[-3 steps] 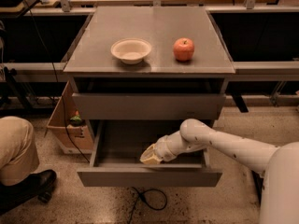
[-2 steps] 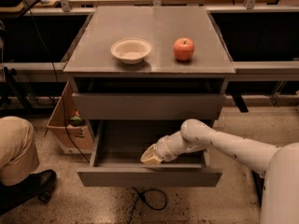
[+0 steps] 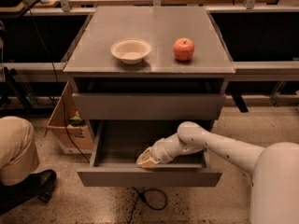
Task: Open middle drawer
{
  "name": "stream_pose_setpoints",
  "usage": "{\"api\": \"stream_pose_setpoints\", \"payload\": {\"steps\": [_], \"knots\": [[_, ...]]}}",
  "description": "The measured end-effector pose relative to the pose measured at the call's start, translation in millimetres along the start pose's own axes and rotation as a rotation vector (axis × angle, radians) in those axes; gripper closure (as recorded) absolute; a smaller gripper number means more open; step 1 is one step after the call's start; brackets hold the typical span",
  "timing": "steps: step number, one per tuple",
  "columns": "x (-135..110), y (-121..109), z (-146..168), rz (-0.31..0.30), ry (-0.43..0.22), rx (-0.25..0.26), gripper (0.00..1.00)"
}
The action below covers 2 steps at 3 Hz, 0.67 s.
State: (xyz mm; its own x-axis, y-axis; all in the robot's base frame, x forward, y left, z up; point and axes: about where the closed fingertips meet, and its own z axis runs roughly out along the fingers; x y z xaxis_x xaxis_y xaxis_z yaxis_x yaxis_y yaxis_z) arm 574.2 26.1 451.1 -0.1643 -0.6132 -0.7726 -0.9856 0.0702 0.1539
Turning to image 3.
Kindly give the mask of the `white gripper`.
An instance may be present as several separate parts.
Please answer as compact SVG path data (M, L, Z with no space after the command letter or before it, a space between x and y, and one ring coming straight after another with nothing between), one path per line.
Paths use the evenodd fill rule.
M137 158L136 164L141 168L152 168L158 163L169 163L176 156L191 153L192 147L181 141L175 133L158 140L152 147L148 147Z

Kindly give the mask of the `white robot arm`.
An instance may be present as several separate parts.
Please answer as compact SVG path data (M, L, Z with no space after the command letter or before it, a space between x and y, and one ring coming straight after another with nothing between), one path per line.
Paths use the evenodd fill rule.
M298 144L259 147L185 121L175 134L144 150L136 164L150 168L205 148L251 175L250 224L299 224Z

